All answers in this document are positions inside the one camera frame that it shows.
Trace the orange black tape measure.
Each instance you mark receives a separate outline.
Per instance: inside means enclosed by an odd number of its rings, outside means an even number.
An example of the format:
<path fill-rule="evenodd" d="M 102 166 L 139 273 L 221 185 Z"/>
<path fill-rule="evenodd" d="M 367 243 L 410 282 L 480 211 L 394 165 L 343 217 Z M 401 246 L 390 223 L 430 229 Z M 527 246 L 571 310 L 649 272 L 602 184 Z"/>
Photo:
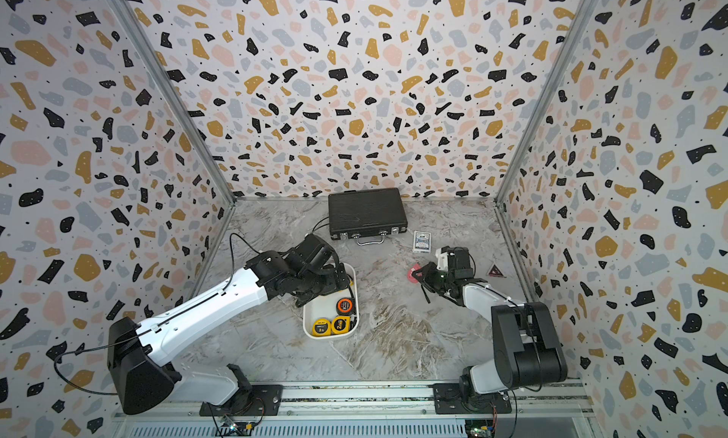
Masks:
<path fill-rule="evenodd" d="M 336 310 L 339 316 L 351 316 L 356 312 L 356 303 L 352 298 L 340 298 Z"/>

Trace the pink tape measure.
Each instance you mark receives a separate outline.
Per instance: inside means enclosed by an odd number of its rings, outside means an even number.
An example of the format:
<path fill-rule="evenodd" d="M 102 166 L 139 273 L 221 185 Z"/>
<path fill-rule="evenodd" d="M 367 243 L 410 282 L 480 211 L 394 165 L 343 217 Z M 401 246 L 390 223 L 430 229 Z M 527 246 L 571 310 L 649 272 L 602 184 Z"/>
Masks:
<path fill-rule="evenodd" d="M 413 277 L 413 273 L 415 271 L 419 270 L 421 267 L 419 264 L 415 264 L 412 268 L 409 269 L 409 272 L 407 274 L 407 279 L 410 283 L 418 284 L 419 282 Z"/>

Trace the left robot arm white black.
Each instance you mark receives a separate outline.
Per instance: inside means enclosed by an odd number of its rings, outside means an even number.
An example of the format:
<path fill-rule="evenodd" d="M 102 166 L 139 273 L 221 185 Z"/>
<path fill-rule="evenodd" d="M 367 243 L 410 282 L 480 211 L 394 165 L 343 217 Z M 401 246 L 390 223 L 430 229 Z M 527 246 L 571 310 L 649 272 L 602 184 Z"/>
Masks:
<path fill-rule="evenodd" d="M 142 322 L 118 320 L 109 331 L 107 367 L 122 411 L 146 413 L 172 400 L 198 402 L 204 415 L 244 413 L 254 402 L 254 390 L 239 366 L 210 368 L 177 357 L 212 330 L 277 297 L 289 295 L 304 307 L 355 287 L 354 269 L 309 233 L 284 252 L 258 253 L 227 280 L 183 305 Z"/>

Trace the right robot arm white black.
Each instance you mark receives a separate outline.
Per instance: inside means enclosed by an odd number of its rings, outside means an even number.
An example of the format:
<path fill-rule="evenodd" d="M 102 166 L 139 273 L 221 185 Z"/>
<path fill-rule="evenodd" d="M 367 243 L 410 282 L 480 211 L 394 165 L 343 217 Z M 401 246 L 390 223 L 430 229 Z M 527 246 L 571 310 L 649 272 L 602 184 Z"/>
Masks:
<path fill-rule="evenodd" d="M 518 303 L 478 278 L 467 248 L 441 248 L 434 262 L 415 269 L 411 277 L 426 298 L 437 295 L 491 324 L 493 358 L 464 369 L 459 381 L 462 398 L 518 388 L 538 391 L 567 378 L 567 362 L 549 308 L 540 301 Z"/>

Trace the playing card deck box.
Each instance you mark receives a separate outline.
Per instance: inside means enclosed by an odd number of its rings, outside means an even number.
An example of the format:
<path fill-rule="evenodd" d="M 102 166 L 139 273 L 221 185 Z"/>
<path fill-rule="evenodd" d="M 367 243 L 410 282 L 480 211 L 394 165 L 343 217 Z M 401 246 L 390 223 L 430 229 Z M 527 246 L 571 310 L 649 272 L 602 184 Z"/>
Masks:
<path fill-rule="evenodd" d="M 432 247 L 431 233 L 426 231 L 415 231 L 413 233 L 413 251 L 430 253 Z"/>

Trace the white plastic storage box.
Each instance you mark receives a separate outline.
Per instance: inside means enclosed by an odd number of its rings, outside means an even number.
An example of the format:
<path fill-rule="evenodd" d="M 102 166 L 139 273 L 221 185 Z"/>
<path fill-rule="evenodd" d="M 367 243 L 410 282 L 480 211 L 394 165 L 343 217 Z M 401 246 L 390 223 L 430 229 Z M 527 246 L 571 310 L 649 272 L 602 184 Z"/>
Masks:
<path fill-rule="evenodd" d="M 308 305 L 303 307 L 303 332 L 309 339 L 315 341 L 326 341 L 326 339 L 345 339 L 354 334 L 356 328 L 358 328 L 359 311 L 358 311 L 358 283 L 356 282 L 356 271 L 354 268 L 344 263 L 344 269 L 347 273 L 348 280 L 350 282 L 347 288 L 341 291 L 337 291 L 325 296 L 320 296 Z M 318 319 L 333 320 L 339 316 L 336 310 L 337 301 L 340 298 L 352 298 L 356 303 L 356 312 L 349 316 L 351 318 L 351 330 L 349 333 L 344 335 L 331 335 L 329 337 L 316 338 L 311 335 L 313 324 Z"/>

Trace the yellow tape measure bottom left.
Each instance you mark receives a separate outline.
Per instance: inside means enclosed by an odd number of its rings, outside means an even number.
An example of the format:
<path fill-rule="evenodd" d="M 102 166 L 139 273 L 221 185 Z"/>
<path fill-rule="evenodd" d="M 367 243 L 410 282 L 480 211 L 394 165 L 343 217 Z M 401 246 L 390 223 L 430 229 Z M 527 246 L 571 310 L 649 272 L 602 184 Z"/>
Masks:
<path fill-rule="evenodd" d="M 314 322 L 311 335 L 316 338 L 329 337 L 332 335 L 332 324 L 330 320 L 318 319 Z"/>

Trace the yellow tape measure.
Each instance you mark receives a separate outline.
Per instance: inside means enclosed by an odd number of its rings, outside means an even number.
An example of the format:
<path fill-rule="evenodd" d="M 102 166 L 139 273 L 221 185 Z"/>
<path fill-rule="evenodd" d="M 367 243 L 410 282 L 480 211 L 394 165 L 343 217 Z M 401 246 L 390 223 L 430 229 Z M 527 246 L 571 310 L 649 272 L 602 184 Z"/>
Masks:
<path fill-rule="evenodd" d="M 344 335 L 351 330 L 351 318 L 349 316 L 337 316 L 331 320 L 331 330 L 333 335 Z"/>
<path fill-rule="evenodd" d="M 330 320 L 318 319 L 314 322 L 311 335 L 316 338 L 329 337 L 332 335 L 332 324 Z"/>

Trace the yellow tape measure bottom right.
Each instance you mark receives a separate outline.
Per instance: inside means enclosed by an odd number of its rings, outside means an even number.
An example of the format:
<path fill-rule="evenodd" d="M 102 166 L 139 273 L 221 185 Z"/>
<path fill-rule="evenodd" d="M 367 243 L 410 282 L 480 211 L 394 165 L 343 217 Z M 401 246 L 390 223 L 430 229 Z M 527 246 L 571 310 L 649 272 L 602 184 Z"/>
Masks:
<path fill-rule="evenodd" d="M 331 320 L 331 330 L 333 335 L 344 335 L 351 330 L 351 318 L 349 316 L 337 316 Z"/>

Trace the red triangle sticker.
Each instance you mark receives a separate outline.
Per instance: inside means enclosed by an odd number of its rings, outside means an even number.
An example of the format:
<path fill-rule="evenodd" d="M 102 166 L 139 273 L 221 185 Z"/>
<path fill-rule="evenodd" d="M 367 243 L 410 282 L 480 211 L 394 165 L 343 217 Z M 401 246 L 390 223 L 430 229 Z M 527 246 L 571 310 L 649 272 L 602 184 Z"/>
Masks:
<path fill-rule="evenodd" d="M 497 265 L 493 265 L 488 271 L 489 277 L 504 278 L 504 273 L 498 268 Z"/>

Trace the black metal-trimmed carrying case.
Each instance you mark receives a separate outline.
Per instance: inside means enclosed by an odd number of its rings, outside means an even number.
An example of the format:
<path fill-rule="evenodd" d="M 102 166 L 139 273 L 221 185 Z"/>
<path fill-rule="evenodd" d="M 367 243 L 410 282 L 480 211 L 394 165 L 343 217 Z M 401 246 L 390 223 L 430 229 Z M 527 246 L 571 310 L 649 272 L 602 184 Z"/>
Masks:
<path fill-rule="evenodd" d="M 396 188 L 334 193 L 327 202 L 332 240 L 384 237 L 408 231 L 402 196 Z"/>

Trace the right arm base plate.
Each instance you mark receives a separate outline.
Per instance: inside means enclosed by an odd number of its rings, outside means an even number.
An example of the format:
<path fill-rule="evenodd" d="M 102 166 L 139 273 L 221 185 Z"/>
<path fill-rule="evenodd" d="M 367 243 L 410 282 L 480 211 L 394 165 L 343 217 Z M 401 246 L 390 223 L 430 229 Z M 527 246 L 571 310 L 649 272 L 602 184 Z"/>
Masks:
<path fill-rule="evenodd" d="M 474 394 L 458 383 L 436 383 L 432 393 L 437 414 L 512 413 L 507 392 Z"/>

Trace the aluminium front rail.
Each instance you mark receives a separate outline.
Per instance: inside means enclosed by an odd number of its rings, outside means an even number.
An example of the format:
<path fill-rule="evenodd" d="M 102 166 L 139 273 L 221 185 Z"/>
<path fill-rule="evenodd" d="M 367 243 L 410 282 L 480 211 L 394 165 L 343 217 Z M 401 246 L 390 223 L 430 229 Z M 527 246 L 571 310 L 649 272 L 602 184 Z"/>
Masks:
<path fill-rule="evenodd" d="M 436 380 L 285 382 L 274 405 L 279 420 L 314 419 L 431 419 L 438 416 Z M 458 419 L 500 421 L 525 418 L 595 417 L 591 400 L 580 382 L 571 380 L 538 392 L 517 389 L 510 394 L 512 411 L 456 413 Z"/>

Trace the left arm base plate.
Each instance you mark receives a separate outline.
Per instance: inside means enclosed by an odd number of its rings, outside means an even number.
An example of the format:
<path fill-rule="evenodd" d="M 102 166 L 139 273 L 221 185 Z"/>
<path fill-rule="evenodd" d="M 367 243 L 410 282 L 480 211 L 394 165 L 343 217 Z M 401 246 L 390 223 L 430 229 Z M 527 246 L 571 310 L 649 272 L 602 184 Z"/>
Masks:
<path fill-rule="evenodd" d="M 275 416 L 280 409 L 284 386 L 280 384 L 253 385 L 236 392 L 220 406 L 204 402 L 199 415 L 206 416 Z"/>

